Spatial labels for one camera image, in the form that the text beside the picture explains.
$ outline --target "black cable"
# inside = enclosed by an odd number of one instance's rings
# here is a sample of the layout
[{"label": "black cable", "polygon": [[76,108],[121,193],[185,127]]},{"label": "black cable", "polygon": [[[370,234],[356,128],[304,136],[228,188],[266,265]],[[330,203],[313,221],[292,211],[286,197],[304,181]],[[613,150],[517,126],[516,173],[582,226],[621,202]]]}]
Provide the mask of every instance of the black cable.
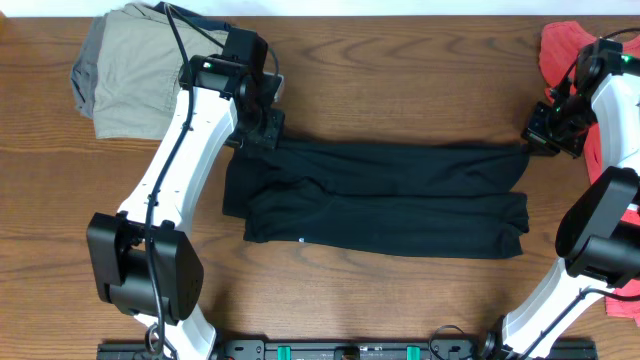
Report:
[{"label": "black cable", "polygon": [[[164,12],[165,14],[167,14],[167,17],[169,16],[169,14],[167,13],[167,3],[165,3],[165,8],[164,8]],[[169,5],[169,7],[171,7],[171,9],[173,10],[174,15],[184,21],[187,25],[191,26],[195,31],[199,32],[200,34],[202,34],[202,36],[206,37],[207,39],[209,39],[209,41],[211,41],[212,43],[220,46],[221,48],[224,47],[224,45],[222,45],[222,43],[220,43],[218,40],[214,39],[211,35],[207,34],[206,31],[202,30],[201,28],[199,28],[197,25],[195,25],[194,23],[192,23],[191,21],[189,21],[189,19],[187,19],[184,15],[180,14],[176,9],[174,9],[171,5]]]},{"label": "black cable", "polygon": [[467,357],[464,358],[460,358],[460,360],[468,360],[468,359],[472,359],[475,356],[476,350],[475,350],[475,343],[473,341],[473,339],[471,339],[470,336],[468,336],[467,334],[465,334],[464,331],[462,331],[462,329],[460,329],[459,327],[455,326],[455,325],[443,325],[440,326],[438,328],[438,330],[436,330],[433,335],[431,335],[431,337],[429,338],[429,352],[431,352],[431,354],[433,354],[433,356],[435,356],[436,358],[438,358],[438,360],[445,360],[443,359],[440,355],[438,355],[438,351],[433,349],[433,346],[431,346],[431,344],[433,343],[433,339],[442,331],[442,330],[446,330],[446,329],[455,329],[458,330],[460,333],[462,333],[462,335],[464,335],[464,337],[466,337],[467,339],[469,339],[471,341],[471,354]]},{"label": "black cable", "polygon": [[[173,7],[170,4],[164,4],[165,13],[167,15],[167,20],[169,21],[169,26],[171,27],[171,31],[173,32],[174,37],[176,38],[176,42],[178,43],[178,48],[180,49],[180,55],[182,56],[182,61],[184,63],[185,72],[187,75],[187,90],[189,91],[189,107],[187,112],[187,119],[182,125],[182,130],[180,131],[180,135],[176,140],[175,145],[173,145],[173,149],[169,153],[166,162],[162,166],[160,173],[158,174],[158,179],[156,180],[155,185],[153,186],[153,190],[148,197],[148,205],[147,205],[147,214],[144,224],[144,237],[145,237],[145,252],[147,258],[147,265],[149,268],[149,277],[151,278],[151,287],[153,288],[153,295],[155,297],[156,303],[156,311],[158,313],[158,322],[155,325],[152,325],[147,329],[145,333],[145,349],[149,354],[152,355],[160,355],[164,349],[165,345],[165,322],[164,322],[164,311],[162,306],[162,294],[160,293],[160,287],[158,285],[158,274],[156,271],[155,260],[153,257],[153,251],[155,248],[155,243],[153,240],[153,236],[151,236],[151,224],[153,223],[153,209],[157,205],[158,193],[160,192],[160,186],[162,185],[162,181],[164,180],[167,172],[169,171],[169,167],[173,162],[173,159],[182,144],[187,132],[191,127],[191,118],[193,117],[193,75],[191,73],[191,67],[189,66],[189,58],[187,57],[187,52],[184,49],[184,44],[180,39],[180,34],[178,33],[178,28],[176,27],[175,22],[173,21]],[[152,344],[151,335],[155,334],[158,338],[155,346]]]},{"label": "black cable", "polygon": [[640,32],[640,28],[637,27],[633,27],[633,28],[626,28],[626,29],[622,29],[622,30],[618,30],[618,31],[614,31],[609,35],[605,35],[602,38],[603,39],[611,39],[614,36],[618,36],[620,34],[626,34],[626,33],[630,33],[630,32]]},{"label": "black cable", "polygon": [[567,306],[564,310],[562,310],[560,315],[558,315],[555,318],[555,320],[553,320],[553,322],[543,332],[540,333],[540,336],[538,336],[536,341],[534,341],[533,344],[531,344],[531,346],[529,346],[527,351],[525,351],[521,356],[518,357],[518,360],[525,360],[526,358],[528,358],[529,355],[531,355],[531,353],[533,352],[533,350],[535,350],[536,347],[538,347],[538,345],[540,345],[542,340],[544,340],[544,338],[547,337],[547,335],[549,335],[549,333],[551,331],[553,331],[553,329],[556,326],[558,326],[558,324],[567,315],[569,315],[569,313],[580,303],[580,301],[584,300],[587,297],[587,295],[589,295],[589,294],[600,294],[602,296],[605,296],[605,297],[608,297],[608,298],[612,298],[612,299],[618,300],[618,301],[624,301],[624,302],[640,301],[640,295],[622,296],[622,295],[616,295],[616,294],[608,293],[608,292],[602,291],[600,289],[594,289],[594,288],[584,289],[584,290],[580,291],[578,296],[569,304],[569,306]]}]

